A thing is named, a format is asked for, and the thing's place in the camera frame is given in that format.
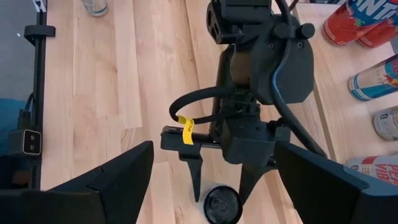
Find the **can lid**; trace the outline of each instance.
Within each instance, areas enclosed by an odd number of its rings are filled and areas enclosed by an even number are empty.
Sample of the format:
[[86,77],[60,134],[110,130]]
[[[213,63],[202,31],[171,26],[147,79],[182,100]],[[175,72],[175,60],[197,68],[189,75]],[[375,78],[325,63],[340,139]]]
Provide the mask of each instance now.
[[207,193],[203,211],[211,224],[236,224],[242,216],[243,204],[235,189],[221,185]]

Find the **wooden table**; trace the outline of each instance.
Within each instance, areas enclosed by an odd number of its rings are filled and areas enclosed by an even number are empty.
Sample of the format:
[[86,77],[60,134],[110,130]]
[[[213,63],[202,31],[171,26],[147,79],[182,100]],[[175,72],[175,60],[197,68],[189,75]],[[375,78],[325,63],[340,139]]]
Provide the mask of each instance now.
[[[104,17],[89,16],[80,0],[49,2],[48,24],[57,36],[47,41],[42,189],[49,189],[102,164],[143,140],[155,144],[155,164],[138,223],[206,223],[193,201],[186,163],[159,148],[174,99],[215,84],[218,57],[205,27],[206,1],[108,0]],[[319,32],[334,5],[299,4],[301,21],[312,22],[315,91],[291,105],[299,120],[332,159],[398,151],[374,132],[372,114],[395,105],[389,95],[369,103],[354,100],[347,79],[393,54],[386,44],[330,45]],[[192,104],[182,114],[209,114],[211,101]],[[262,107],[262,119],[279,117]],[[207,126],[196,131],[206,132]],[[292,142],[299,144],[295,137]],[[240,166],[220,151],[202,150],[202,192],[216,183],[238,188]],[[277,171],[267,173],[248,199],[239,223],[300,223]]]

